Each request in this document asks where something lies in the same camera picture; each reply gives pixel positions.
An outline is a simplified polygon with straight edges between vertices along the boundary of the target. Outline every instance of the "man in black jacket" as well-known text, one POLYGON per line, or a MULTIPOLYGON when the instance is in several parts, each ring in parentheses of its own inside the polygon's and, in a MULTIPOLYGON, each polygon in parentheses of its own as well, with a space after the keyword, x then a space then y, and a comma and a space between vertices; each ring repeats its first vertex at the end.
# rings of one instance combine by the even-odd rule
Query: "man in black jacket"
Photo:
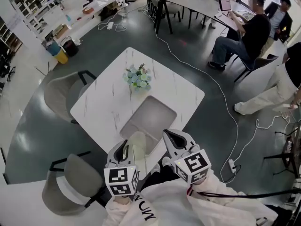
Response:
POLYGON ((264 10, 265 14, 268 15, 270 19, 271 32, 268 41, 261 50, 260 57, 267 52, 274 41, 281 38, 286 40, 290 34, 293 21, 287 11, 291 7, 291 2, 290 0, 280 0, 280 4, 281 5, 271 2, 264 10))

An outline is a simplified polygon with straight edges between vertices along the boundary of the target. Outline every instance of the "dark gray floor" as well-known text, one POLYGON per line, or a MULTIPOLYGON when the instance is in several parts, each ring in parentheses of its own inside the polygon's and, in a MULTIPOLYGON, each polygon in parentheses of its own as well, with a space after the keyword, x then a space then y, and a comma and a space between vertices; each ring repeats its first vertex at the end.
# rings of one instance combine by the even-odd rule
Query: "dark gray floor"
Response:
MULTIPOLYGON (((132 10, 143 3, 145 0, 130 5, 128 9, 132 10)), ((232 106, 262 92, 276 64, 266 66, 241 83, 234 84, 234 79, 244 70, 239 60, 228 65, 223 73, 206 66, 215 39, 224 27, 219 25, 216 30, 208 27, 202 29, 199 16, 198 20, 192 18, 191 28, 188 30, 188 18, 188 13, 181 23, 171 18, 173 35, 169 34, 166 20, 162 20, 158 35, 169 43, 172 52, 181 60, 208 72, 220 84, 229 110, 239 125, 238 145, 232 156, 235 159, 253 136, 256 118, 260 119, 261 126, 268 126, 276 113, 266 109, 253 115, 238 116, 233 112, 232 106)), ((116 16, 115 21, 120 21, 120 16, 116 16)), ((97 27, 91 30, 82 38, 79 53, 70 58, 66 65, 58 65, 36 90, 17 126, 8 153, 5 173, 10 183, 43 180, 52 161, 67 157, 70 153, 87 150, 92 150, 92 153, 85 159, 99 172, 103 172, 106 153, 79 125, 67 123, 54 115, 45 105, 43 91, 52 78, 74 71, 88 69, 98 76, 127 47, 133 47, 155 59, 205 92, 203 101, 184 131, 190 133, 205 148, 212 169, 220 176, 222 164, 234 145, 237 129, 226 111, 218 86, 207 75, 177 61, 169 53, 166 44, 156 38, 153 22, 141 11, 128 14, 123 24, 127 28, 125 32, 115 32, 114 29, 98 31, 97 27)), ((282 57, 283 47, 276 44, 275 48, 282 57)), ((283 131, 285 125, 285 121, 279 118, 269 130, 258 130, 253 142, 238 161, 242 169, 230 184, 231 187, 248 194, 290 188, 293 174, 285 172, 274 177, 272 175, 273 172, 283 169, 281 160, 262 161, 264 156, 281 152, 284 137, 275 137, 274 131, 283 131)), ((226 165, 223 177, 227 179, 230 176, 226 165)), ((279 201, 278 198, 271 198, 264 202, 277 204, 279 201)))

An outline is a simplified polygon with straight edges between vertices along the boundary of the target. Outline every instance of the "white desk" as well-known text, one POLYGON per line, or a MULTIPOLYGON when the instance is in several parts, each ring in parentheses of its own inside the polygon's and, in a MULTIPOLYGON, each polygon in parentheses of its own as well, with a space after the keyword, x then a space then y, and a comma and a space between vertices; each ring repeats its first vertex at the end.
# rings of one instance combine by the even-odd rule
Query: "white desk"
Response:
MULTIPOLYGON (((72 116, 90 137, 109 152, 123 140, 120 130, 145 98, 152 95, 177 113, 171 128, 182 130, 198 105, 204 92, 189 81, 133 48, 123 51, 91 84, 71 109, 72 116), (133 91, 122 79, 125 68, 138 68, 145 63, 151 70, 152 89, 143 93, 133 91)), ((145 161, 137 162, 140 179, 155 166, 166 147, 160 140, 145 161)))
MULTIPOLYGON (((226 27, 234 29, 232 23, 226 24, 214 17, 218 13, 219 8, 220 8, 220 5, 217 1, 214 1, 214 0, 162 0, 162 1, 172 2, 172 3, 178 4, 180 6, 192 9, 192 10, 199 12, 213 20, 216 20, 217 22, 225 25, 226 27)), ((232 5, 232 9, 235 11, 240 11, 240 10, 245 10, 248 12, 250 11, 247 8, 243 7, 241 4, 236 3, 235 1, 231 1, 231 5, 232 5)), ((157 10, 156 22, 155 22, 155 25, 157 25, 156 32, 158 32, 158 30, 159 30, 160 18, 161 18, 160 15, 162 13, 162 8, 163 8, 163 3, 159 3, 158 10, 157 10)), ((168 16, 168 14, 166 14, 166 15, 167 15, 170 32, 172 33, 169 16, 168 16)))

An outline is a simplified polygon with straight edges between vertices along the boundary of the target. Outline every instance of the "man in black shirt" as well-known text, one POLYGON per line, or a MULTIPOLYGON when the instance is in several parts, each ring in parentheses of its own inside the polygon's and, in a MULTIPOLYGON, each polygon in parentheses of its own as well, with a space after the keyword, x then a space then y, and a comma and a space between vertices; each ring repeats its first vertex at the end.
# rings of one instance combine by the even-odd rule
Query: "man in black shirt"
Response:
POLYGON ((226 54, 233 53, 243 59, 250 70, 253 69, 255 59, 268 40, 270 22, 264 14, 263 0, 249 0, 249 6, 256 15, 244 25, 239 22, 235 13, 229 12, 229 16, 244 36, 240 41, 218 37, 213 49, 213 61, 208 63, 210 67, 225 70, 226 54))
MULTIPOLYGON (((301 42, 288 48, 283 56, 283 65, 277 67, 265 91, 247 102, 237 103, 234 110, 242 115, 253 114, 267 106, 280 105, 291 99, 301 84, 300 53, 301 42)), ((295 95, 291 108, 299 99, 301 99, 301 90, 298 90, 295 95)))

